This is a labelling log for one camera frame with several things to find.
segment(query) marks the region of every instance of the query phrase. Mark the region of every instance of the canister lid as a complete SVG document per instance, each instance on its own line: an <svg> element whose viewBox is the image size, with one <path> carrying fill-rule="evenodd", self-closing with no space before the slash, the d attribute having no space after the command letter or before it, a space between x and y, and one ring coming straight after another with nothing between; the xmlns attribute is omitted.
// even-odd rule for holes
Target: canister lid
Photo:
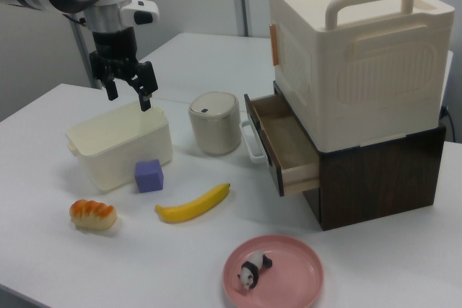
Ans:
<svg viewBox="0 0 462 308"><path fill-rule="evenodd" d="M195 99L189 107L196 117L223 118L239 108L237 97L225 92L209 92Z"/></svg>

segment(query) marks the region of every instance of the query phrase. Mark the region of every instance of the purple cube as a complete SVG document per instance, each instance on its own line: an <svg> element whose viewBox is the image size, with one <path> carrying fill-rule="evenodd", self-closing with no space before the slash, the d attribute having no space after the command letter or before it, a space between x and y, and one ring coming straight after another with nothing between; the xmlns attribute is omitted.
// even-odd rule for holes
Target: purple cube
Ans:
<svg viewBox="0 0 462 308"><path fill-rule="evenodd" d="M162 190L164 188L164 173L159 160L137 162L135 180L140 193Z"/></svg>

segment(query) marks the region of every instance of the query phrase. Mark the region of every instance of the toy bread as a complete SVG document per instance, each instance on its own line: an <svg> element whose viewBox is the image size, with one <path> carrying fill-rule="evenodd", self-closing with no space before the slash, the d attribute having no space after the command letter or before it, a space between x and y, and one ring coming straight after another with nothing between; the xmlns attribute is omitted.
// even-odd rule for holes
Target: toy bread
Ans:
<svg viewBox="0 0 462 308"><path fill-rule="evenodd" d="M86 229L106 230L117 219L114 206L101 202L78 200L69 209L71 221Z"/></svg>

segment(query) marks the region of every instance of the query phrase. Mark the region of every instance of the toy banana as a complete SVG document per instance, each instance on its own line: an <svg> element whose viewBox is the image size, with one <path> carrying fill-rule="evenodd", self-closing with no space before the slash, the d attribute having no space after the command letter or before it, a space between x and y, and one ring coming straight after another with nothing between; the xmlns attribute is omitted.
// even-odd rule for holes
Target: toy banana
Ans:
<svg viewBox="0 0 462 308"><path fill-rule="evenodd" d="M167 223L187 221L214 208L218 203L226 198L229 191L229 183L219 184L196 200L174 207L162 207L157 205L155 206L155 211Z"/></svg>

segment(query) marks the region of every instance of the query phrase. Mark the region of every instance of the toy panda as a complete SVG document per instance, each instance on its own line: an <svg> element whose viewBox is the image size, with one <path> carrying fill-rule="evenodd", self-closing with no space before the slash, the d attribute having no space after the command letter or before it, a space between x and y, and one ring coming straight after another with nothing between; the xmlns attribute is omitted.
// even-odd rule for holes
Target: toy panda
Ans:
<svg viewBox="0 0 462 308"><path fill-rule="evenodd" d="M240 266L240 274L237 277L243 284L244 289L253 289L258 283L258 271L264 268L270 268L273 265L273 261L263 252L253 252L247 261Z"/></svg>

